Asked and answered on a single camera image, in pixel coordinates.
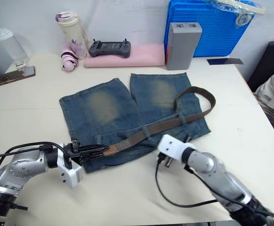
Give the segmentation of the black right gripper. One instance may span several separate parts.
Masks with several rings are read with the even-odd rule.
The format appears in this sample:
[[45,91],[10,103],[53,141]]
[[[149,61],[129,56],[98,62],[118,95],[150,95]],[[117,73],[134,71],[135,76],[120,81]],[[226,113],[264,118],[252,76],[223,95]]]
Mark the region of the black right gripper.
[[159,165],[161,163],[164,163],[165,167],[170,167],[171,163],[173,161],[173,158],[170,156],[167,156],[166,154],[160,152],[157,156],[157,165],[156,168],[158,169]]

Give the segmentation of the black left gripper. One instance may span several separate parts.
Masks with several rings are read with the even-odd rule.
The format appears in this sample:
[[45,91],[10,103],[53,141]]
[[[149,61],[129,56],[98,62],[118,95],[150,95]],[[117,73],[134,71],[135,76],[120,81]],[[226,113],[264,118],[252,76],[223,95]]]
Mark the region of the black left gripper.
[[67,169],[72,169],[72,161],[79,166],[82,166],[81,159],[92,159],[103,156],[104,151],[107,150],[106,145],[81,145],[77,139],[73,139],[71,143],[64,145],[64,164]]

